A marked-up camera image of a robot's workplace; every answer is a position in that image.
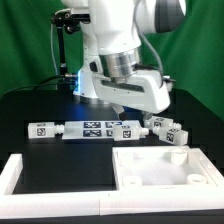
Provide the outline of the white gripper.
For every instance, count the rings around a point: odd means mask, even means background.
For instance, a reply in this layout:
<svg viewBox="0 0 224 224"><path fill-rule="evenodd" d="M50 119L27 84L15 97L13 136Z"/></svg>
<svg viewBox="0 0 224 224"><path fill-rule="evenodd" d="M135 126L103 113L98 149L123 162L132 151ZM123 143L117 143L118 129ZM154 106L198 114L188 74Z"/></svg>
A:
<svg viewBox="0 0 224 224"><path fill-rule="evenodd" d="M125 119L122 106L141 110L144 111L144 127L149 128L152 113L160 113L170 105L166 83L157 70L138 70L125 83L119 84L99 73L94 73L92 80L98 98L114 104L113 109L120 120Z"/></svg>

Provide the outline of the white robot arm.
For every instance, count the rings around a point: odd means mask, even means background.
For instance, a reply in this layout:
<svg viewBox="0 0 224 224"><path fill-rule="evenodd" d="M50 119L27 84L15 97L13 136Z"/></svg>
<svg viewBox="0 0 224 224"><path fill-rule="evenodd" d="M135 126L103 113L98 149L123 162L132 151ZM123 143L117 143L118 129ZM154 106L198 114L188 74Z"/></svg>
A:
<svg viewBox="0 0 224 224"><path fill-rule="evenodd" d="M151 33L174 30L186 14L186 0L61 0L78 19L84 64L74 95L93 104L109 103L121 120L126 107L147 123L170 105L172 81L163 68L141 62L139 48Z"/></svg>

